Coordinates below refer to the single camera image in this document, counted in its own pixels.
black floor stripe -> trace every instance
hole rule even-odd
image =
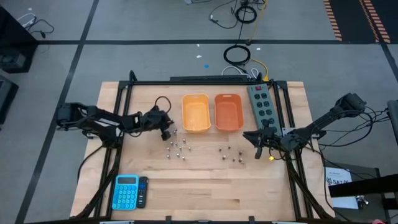
[[[163,45],[163,44],[245,44],[245,40],[234,39],[200,39],[200,40],[84,40],[83,45]],[[78,45],[80,40],[39,40],[39,44]],[[253,40],[252,44],[369,44],[367,41],[339,40]]]
[[[77,68],[77,65],[78,65],[78,62],[80,59],[81,51],[83,50],[83,47],[84,47],[84,40],[86,40],[86,38],[87,38],[88,31],[90,29],[90,25],[91,25],[91,22],[93,21],[94,14],[95,14],[95,11],[96,11],[96,8],[98,5],[98,1],[99,0],[94,0],[93,5],[91,6],[90,13],[88,14],[88,18],[87,18],[85,27],[83,29],[83,33],[81,34],[81,37],[80,37],[80,44],[78,45],[78,47],[76,49],[75,56],[73,57],[72,64],[70,65],[70,68],[69,68],[68,75],[66,77],[65,83],[63,84],[62,92],[61,92],[60,98],[58,99],[57,105],[64,103],[67,98],[70,84],[72,83],[73,76],[75,75],[75,70]],[[55,112],[54,112],[54,115],[53,115],[51,123],[50,123],[49,130],[47,131],[47,135],[45,137],[42,149],[39,154],[39,158],[37,159],[35,169],[33,171],[32,177],[30,179],[30,182],[29,182],[28,188],[26,190],[24,199],[22,201],[21,207],[18,211],[18,215],[17,215],[16,222],[15,222],[17,224],[23,223],[26,218],[30,203],[32,201],[33,195],[36,190],[37,183],[39,182],[40,175],[43,170],[45,159],[47,158],[47,154],[49,153],[50,145],[51,145],[52,139],[54,137],[56,127],[57,127],[57,124],[55,123]]]
[[[392,56],[392,54],[390,52],[390,49],[388,48],[387,44],[385,44],[385,43],[381,44],[381,48],[383,49],[383,52],[387,58],[388,64],[390,65],[391,70],[392,70],[393,74],[396,76],[396,79],[398,81],[398,67],[397,67],[394,57]]]

yellow cable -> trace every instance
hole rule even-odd
[[[257,62],[257,63],[259,63],[260,65],[262,65],[265,69],[266,69],[266,75],[265,75],[265,77],[264,77],[264,81],[268,81],[268,67],[267,67],[267,65],[265,65],[264,63],[262,63],[262,62],[260,62],[259,60],[256,60],[256,59],[254,59],[254,58],[250,58],[253,62]]]
[[[264,2],[264,4],[262,5],[262,9],[261,9],[261,12],[260,12],[260,16],[259,16],[258,19],[256,19],[256,25],[254,26],[254,31],[253,31],[253,33],[252,33],[250,39],[249,39],[249,42],[252,41],[252,39],[254,38],[254,36],[255,36],[255,34],[256,34],[256,32],[257,32],[257,27],[258,27],[258,25],[259,25],[259,21],[261,20],[262,15],[264,15],[264,11],[265,11],[265,9],[266,9],[266,7],[267,7],[267,3],[268,3],[268,0],[266,0],[266,1]]]

black remote control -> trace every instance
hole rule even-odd
[[[138,183],[137,208],[145,208],[148,190],[148,177],[140,177]]]

orange and black hazard tape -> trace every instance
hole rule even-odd
[[[384,28],[384,26],[379,18],[379,15],[377,14],[376,10],[374,9],[374,7],[372,5],[372,2],[370,0],[364,0],[364,3],[366,5],[366,8],[368,9],[369,13],[371,14],[371,17],[372,17],[378,31],[380,32],[383,40],[386,43],[391,43],[390,36],[388,35],[386,29]]]
[[[328,17],[331,23],[331,28],[333,29],[333,32],[335,33],[335,37],[337,40],[342,41],[343,39],[341,38],[341,33],[338,28],[337,22],[335,15],[333,15],[333,10],[331,10],[330,2],[329,0],[323,0],[323,4],[325,5],[326,12],[328,13]]]

calculator display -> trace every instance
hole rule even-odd
[[[118,183],[119,184],[135,184],[137,179],[135,177],[119,177]]]

